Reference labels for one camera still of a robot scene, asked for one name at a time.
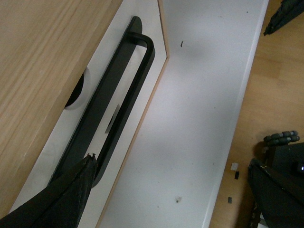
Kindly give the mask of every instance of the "black door handle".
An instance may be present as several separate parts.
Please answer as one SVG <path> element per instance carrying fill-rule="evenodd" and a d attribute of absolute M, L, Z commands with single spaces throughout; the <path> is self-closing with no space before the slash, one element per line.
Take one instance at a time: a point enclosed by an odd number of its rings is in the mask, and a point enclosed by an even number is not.
<path fill-rule="evenodd" d="M 50 182 L 83 159 L 135 47 L 137 45 L 143 46 L 147 48 L 146 53 L 97 158 L 98 168 L 94 186 L 102 178 L 155 57 L 153 41 L 141 33 L 141 19 L 133 17 Z"/>
<path fill-rule="evenodd" d="M 149 37 L 134 32 L 130 32 L 128 36 L 130 41 L 132 41 L 134 44 L 143 46 L 147 48 L 147 50 L 97 158 L 98 167 L 93 186 L 100 181 L 105 172 L 107 164 L 110 161 L 115 146 L 124 129 L 125 123 L 128 120 L 130 112 L 132 111 L 133 105 L 155 57 L 154 44 Z"/>

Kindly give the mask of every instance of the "wooden floor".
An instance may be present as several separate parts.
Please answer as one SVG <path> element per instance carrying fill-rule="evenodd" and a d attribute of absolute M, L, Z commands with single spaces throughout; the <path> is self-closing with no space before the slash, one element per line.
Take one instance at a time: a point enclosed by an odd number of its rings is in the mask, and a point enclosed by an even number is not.
<path fill-rule="evenodd" d="M 280 2 L 269 1 L 262 32 Z M 254 201 L 247 183 L 250 160 L 261 157 L 264 136 L 290 130 L 304 139 L 304 14 L 260 36 L 210 228 L 248 227 Z M 238 180 L 233 162 L 239 163 Z"/>

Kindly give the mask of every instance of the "wood grain surface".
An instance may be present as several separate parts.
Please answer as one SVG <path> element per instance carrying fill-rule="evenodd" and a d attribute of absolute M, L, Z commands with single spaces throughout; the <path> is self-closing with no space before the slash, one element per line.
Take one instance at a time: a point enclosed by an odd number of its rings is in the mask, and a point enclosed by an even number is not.
<path fill-rule="evenodd" d="M 122 0 L 0 1 L 0 218 Z"/>
<path fill-rule="evenodd" d="M 264 32 L 281 0 L 270 0 Z M 304 14 L 270 36 L 261 34 L 210 228 L 247 228 L 254 198 L 247 168 L 262 159 L 266 135 L 297 130 L 304 138 Z M 230 170 L 239 163 L 239 179 Z"/>

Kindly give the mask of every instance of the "white cabinet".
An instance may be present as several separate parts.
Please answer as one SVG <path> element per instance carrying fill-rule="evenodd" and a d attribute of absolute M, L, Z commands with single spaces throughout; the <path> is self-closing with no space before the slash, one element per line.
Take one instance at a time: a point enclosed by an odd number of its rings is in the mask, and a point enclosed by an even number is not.
<path fill-rule="evenodd" d="M 125 124 L 104 175 L 99 183 L 91 190 L 91 194 L 79 224 L 80 228 L 93 228 L 96 226 L 117 174 L 124 161 L 136 128 L 140 122 L 140 118 L 167 58 L 158 4 L 157 0 L 124 0 L 122 2 L 117 14 L 112 20 L 107 32 L 85 70 L 84 87 L 81 95 L 74 104 L 62 112 L 62 115 L 60 116 L 49 140 L 41 152 L 11 210 L 16 209 L 47 186 L 62 153 L 90 100 L 90 97 L 94 93 L 100 78 L 110 62 L 122 35 L 124 34 L 125 29 L 130 23 L 132 17 L 138 16 L 142 20 L 142 33 L 149 36 L 154 42 L 155 59 Z M 121 105 L 123 102 L 124 96 L 127 93 L 145 51 L 146 49 L 143 47 L 136 47 L 91 141 L 87 153 L 95 153 L 98 156 L 98 153 L 107 137 L 106 129 L 111 121 L 113 113 L 117 106 Z"/>

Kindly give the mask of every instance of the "white panel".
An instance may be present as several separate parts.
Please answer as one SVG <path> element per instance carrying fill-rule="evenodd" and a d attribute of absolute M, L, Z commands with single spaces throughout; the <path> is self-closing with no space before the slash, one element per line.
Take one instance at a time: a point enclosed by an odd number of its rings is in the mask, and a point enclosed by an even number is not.
<path fill-rule="evenodd" d="M 267 226 L 264 226 L 262 224 L 258 224 L 257 228 L 267 228 Z"/>
<path fill-rule="evenodd" d="M 163 2 L 170 60 L 103 228 L 209 226 L 268 3 Z"/>

